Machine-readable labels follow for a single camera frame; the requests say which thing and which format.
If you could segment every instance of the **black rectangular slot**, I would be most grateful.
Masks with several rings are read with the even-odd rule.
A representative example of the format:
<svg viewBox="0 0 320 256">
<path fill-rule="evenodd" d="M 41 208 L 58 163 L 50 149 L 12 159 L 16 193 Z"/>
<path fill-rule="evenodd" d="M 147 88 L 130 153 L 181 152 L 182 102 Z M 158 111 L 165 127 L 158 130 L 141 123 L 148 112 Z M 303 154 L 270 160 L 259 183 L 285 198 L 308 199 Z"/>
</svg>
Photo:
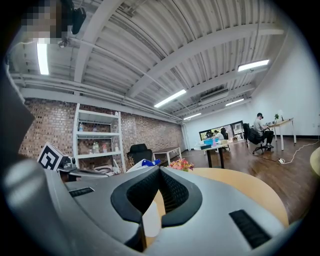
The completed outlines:
<svg viewBox="0 0 320 256">
<path fill-rule="evenodd" d="M 271 238 L 244 210 L 236 210 L 229 215 L 253 249 Z"/>
<path fill-rule="evenodd" d="M 70 190 L 69 193 L 74 198 L 74 197 L 78 197 L 78 196 L 82 196 L 82 195 L 88 194 L 88 193 L 93 192 L 93 191 L 94 190 L 91 187 L 87 186 L 87 187 L 80 188 L 80 189 Z"/>
</svg>

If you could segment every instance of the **wall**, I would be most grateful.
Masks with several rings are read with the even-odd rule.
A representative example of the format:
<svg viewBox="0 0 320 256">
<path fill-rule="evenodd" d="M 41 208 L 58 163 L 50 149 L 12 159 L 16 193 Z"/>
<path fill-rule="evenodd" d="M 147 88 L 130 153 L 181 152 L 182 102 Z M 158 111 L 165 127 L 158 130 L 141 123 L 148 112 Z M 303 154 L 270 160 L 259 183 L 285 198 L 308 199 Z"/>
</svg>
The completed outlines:
<svg viewBox="0 0 320 256">
<path fill-rule="evenodd" d="M 319 134 L 319 70 L 309 49 L 292 29 L 249 104 L 251 115 L 261 112 L 266 122 L 274 120 L 282 110 L 284 119 L 294 118 L 296 135 Z M 283 134 L 292 134 L 290 125 L 283 126 Z"/>
<path fill-rule="evenodd" d="M 26 133 L 19 152 L 37 159 L 46 142 L 53 143 L 68 155 L 73 155 L 73 125 L 76 112 L 75 103 L 56 100 L 28 98 L 25 105 L 35 120 Z M 111 114 L 112 110 L 81 105 L 82 109 Z M 92 124 L 84 124 L 84 131 L 92 131 Z M 107 125 L 97 125 L 98 131 L 108 132 Z M 181 126 L 171 122 L 157 120 L 130 113 L 121 113 L 122 144 L 126 168 L 129 168 L 127 152 L 133 144 L 145 143 L 155 151 L 167 147 L 179 146 L 185 150 Z M 86 154 L 92 148 L 93 140 L 78 140 L 78 152 Z M 111 163 L 110 157 L 88 158 L 81 161 L 86 169 L 102 163 Z"/>
<path fill-rule="evenodd" d="M 195 144 L 201 140 L 199 132 L 229 125 L 238 121 L 252 123 L 255 118 L 248 114 L 250 112 L 248 105 L 242 104 L 218 113 L 213 113 L 212 115 L 198 118 L 194 121 L 191 120 L 186 122 L 185 126 L 190 148 L 193 149 Z"/>
</svg>

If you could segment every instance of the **white wall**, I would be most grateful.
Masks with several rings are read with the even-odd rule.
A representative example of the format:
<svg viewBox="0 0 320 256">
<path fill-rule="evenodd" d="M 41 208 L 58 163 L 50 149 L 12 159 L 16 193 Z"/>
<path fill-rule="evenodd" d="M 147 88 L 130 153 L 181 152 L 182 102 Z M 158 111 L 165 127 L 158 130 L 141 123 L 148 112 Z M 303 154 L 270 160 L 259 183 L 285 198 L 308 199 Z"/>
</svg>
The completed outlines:
<svg viewBox="0 0 320 256">
<path fill-rule="evenodd" d="M 193 149 L 195 144 L 201 140 L 199 132 L 229 125 L 238 121 L 252 124 L 255 118 L 254 116 L 250 116 L 249 113 L 251 113 L 251 111 L 248 108 L 248 104 L 242 104 L 186 122 L 185 127 L 190 148 Z"/>
<path fill-rule="evenodd" d="M 261 112 L 266 122 L 274 120 L 274 115 L 282 110 L 284 119 L 294 118 L 296 135 L 319 134 L 318 66 L 309 49 L 292 29 L 288 32 L 279 56 L 252 94 L 252 101 L 248 105 L 251 115 Z M 282 133 L 291 135 L 290 125 L 283 126 Z"/>
</svg>

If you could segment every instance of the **wooden floor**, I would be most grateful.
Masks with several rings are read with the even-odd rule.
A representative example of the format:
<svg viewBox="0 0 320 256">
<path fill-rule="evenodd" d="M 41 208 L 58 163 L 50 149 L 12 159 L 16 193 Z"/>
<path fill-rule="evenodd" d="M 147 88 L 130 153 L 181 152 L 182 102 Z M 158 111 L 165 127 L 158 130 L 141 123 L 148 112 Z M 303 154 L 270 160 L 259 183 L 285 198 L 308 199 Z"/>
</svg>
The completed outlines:
<svg viewBox="0 0 320 256">
<path fill-rule="evenodd" d="M 316 139 L 297 138 L 294 145 L 293 138 L 283 140 L 284 151 L 281 150 L 280 139 L 277 142 L 273 139 L 272 151 L 265 151 L 263 155 L 260 151 L 255 156 L 252 151 L 256 145 L 250 144 L 248 150 L 244 141 L 232 143 L 230 152 L 223 151 L 223 159 L 224 168 L 250 174 L 267 183 L 281 198 L 289 223 L 292 223 L 306 213 L 319 183 L 319 177 L 310 166 L 310 155 L 320 147 L 320 142 L 304 147 L 296 153 L 292 163 L 282 165 L 278 162 L 279 158 L 289 162 L 301 146 L 317 142 Z M 195 167 L 209 167 L 203 151 L 185 151 L 182 157 Z M 219 161 L 218 154 L 212 156 L 212 166 L 219 166 Z"/>
</svg>

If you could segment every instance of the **linear light fixture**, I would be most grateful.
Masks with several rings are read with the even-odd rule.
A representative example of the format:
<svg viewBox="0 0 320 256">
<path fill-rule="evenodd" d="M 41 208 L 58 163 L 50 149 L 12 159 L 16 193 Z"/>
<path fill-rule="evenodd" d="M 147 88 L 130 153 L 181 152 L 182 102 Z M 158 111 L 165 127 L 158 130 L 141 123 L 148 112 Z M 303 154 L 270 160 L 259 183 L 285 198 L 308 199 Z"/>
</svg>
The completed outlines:
<svg viewBox="0 0 320 256">
<path fill-rule="evenodd" d="M 37 43 L 36 44 L 38 63 L 41 75 L 49 75 L 48 70 L 48 57 L 47 57 L 47 44 Z"/>
<path fill-rule="evenodd" d="M 268 62 L 269 62 L 269 60 L 266 59 L 266 60 L 252 62 L 249 64 L 240 65 L 238 67 L 238 71 L 243 71 L 243 70 L 248 70 L 248 69 L 252 69 L 252 68 L 256 68 L 256 67 L 260 67 L 260 66 L 265 66 L 268 64 Z"/>
<path fill-rule="evenodd" d="M 239 99 L 239 100 L 236 100 L 236 101 L 234 101 L 234 102 L 230 102 L 230 103 L 228 103 L 228 104 L 225 104 L 225 106 L 229 106 L 229 105 L 235 104 L 235 103 L 237 103 L 237 102 L 242 102 L 243 100 L 244 100 L 244 98 Z"/>
<path fill-rule="evenodd" d="M 199 116 L 199 115 L 201 115 L 201 113 L 194 114 L 194 115 L 192 115 L 192 116 L 186 117 L 186 118 L 184 118 L 183 120 L 187 120 L 187 119 L 190 119 L 190 118 L 194 118 L 194 117 Z"/>
<path fill-rule="evenodd" d="M 169 101 L 172 101 L 173 99 L 179 97 L 180 95 L 182 94 L 185 94 L 186 93 L 186 90 L 181 90 L 181 91 L 178 91 L 177 93 L 175 93 L 174 95 L 170 96 L 169 98 L 166 98 L 165 100 L 159 102 L 158 104 L 154 105 L 155 108 L 159 108 L 161 107 L 162 105 L 168 103 Z"/>
</svg>

